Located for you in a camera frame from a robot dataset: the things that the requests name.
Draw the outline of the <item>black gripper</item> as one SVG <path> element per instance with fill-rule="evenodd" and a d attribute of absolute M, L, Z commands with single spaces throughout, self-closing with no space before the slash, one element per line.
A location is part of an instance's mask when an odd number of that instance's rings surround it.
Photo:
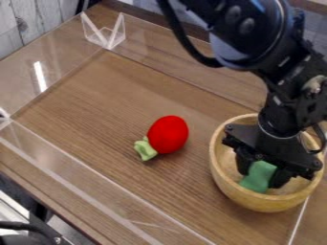
<path fill-rule="evenodd" d="M 269 189 L 281 188 L 292 177 L 311 180 L 321 170 L 317 154 L 309 153 L 297 137 L 269 136 L 259 124 L 229 123 L 223 132 L 223 144 L 233 149 L 241 175 L 249 174 L 249 167 L 257 160 L 277 167 L 268 182 Z"/>

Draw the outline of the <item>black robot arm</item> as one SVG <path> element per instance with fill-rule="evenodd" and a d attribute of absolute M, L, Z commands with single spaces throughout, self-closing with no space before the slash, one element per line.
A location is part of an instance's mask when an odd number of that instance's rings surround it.
<path fill-rule="evenodd" d="M 236 153 L 236 166 L 251 174 L 256 161 L 275 167 L 264 181 L 280 188 L 321 170 L 319 151 L 304 147 L 301 132 L 323 134 L 327 121 L 327 60 L 304 38 L 305 15 L 287 0 L 177 0 L 208 32 L 213 54 L 203 55 L 187 37 L 168 0 L 156 0 L 173 34 L 193 59 L 212 68 L 259 76 L 268 93 L 256 122 L 224 127 L 223 144 Z"/>

